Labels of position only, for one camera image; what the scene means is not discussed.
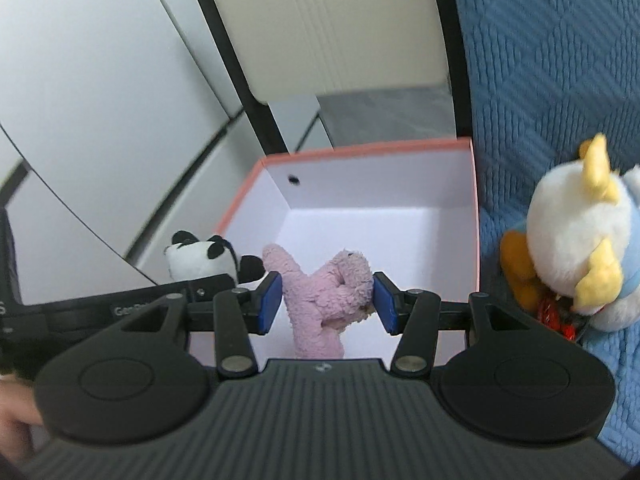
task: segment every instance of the white plush toy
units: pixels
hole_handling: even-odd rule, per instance
[[[526,237],[535,271],[591,325],[612,332],[640,319],[640,168],[612,172],[598,134],[583,159],[538,183]]]
[[[231,243],[219,235],[200,241],[188,231],[178,231],[164,255],[174,282],[228,274],[238,285],[260,280],[265,274],[258,256],[243,256],[238,261]]]

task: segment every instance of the stuffed animal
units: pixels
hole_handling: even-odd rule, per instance
[[[228,274],[238,285],[260,280],[265,274],[258,256],[243,256],[238,262],[231,243],[219,235],[200,241],[188,231],[178,231],[164,255],[174,282]]]
[[[265,269],[282,276],[296,356],[342,359],[340,334],[373,313],[373,275],[365,257],[341,251],[310,275],[279,245],[267,245],[262,259]]]
[[[500,261],[526,310],[551,290],[612,332],[640,319],[640,168],[612,172],[602,134],[580,156],[540,180],[526,228],[505,234]]]

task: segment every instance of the red object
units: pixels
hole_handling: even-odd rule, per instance
[[[558,302],[554,298],[547,296],[540,301],[538,321],[554,332],[560,333],[565,339],[575,341],[575,326],[560,321]]]
[[[575,326],[573,326],[573,325],[562,325],[562,329],[560,330],[560,332],[569,341],[575,341]]]
[[[560,314],[558,314],[558,305],[553,298],[543,298],[538,307],[538,321],[544,326],[549,327],[554,332],[560,332]]]

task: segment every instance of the pink plush bunny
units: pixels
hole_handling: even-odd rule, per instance
[[[279,245],[267,245],[262,260],[267,272],[276,270],[282,276],[296,356],[342,359],[340,333],[373,312],[373,275],[365,257],[341,251],[308,276]]]

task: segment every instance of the yellow horn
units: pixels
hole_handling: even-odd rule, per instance
[[[574,310],[589,310],[614,301],[622,290],[622,267],[611,240],[604,238],[589,256],[589,272],[575,286]]]
[[[592,140],[593,139],[587,139],[580,143],[580,148],[578,148],[578,158],[580,158],[580,160],[584,160]]]
[[[620,192],[615,179],[611,177],[611,165],[607,155],[607,139],[597,134],[584,153],[582,181],[594,200],[617,203]]]

